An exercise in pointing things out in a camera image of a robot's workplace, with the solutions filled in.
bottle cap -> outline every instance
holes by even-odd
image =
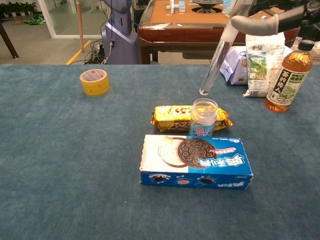
[[[311,40],[303,39],[298,46],[298,49],[302,51],[311,51],[314,48],[315,42]]]

tissue box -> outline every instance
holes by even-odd
[[[245,46],[232,46],[220,68],[225,81],[232,85],[247,85],[248,70]]]
[[[254,175],[240,138],[146,135],[141,183],[246,189]]]

yellow floor line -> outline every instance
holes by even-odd
[[[83,46],[83,48],[85,49],[89,45],[89,43],[91,43],[91,40],[88,40]],[[79,51],[77,51],[76,54],[73,55],[73,57],[70,58],[70,60],[65,65],[70,65],[79,56],[80,53],[81,53],[81,49],[79,49]]]

oreo box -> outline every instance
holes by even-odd
[[[254,178],[240,138],[145,135],[141,183],[246,189]]]

bottle label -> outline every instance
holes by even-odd
[[[276,81],[269,89],[266,98],[279,106],[290,105],[308,73],[308,71],[291,71],[281,66]]]
[[[191,136],[199,136],[199,137],[205,137],[205,136],[211,136],[214,131],[214,127],[206,126],[206,125],[195,125],[190,128],[190,135]]]

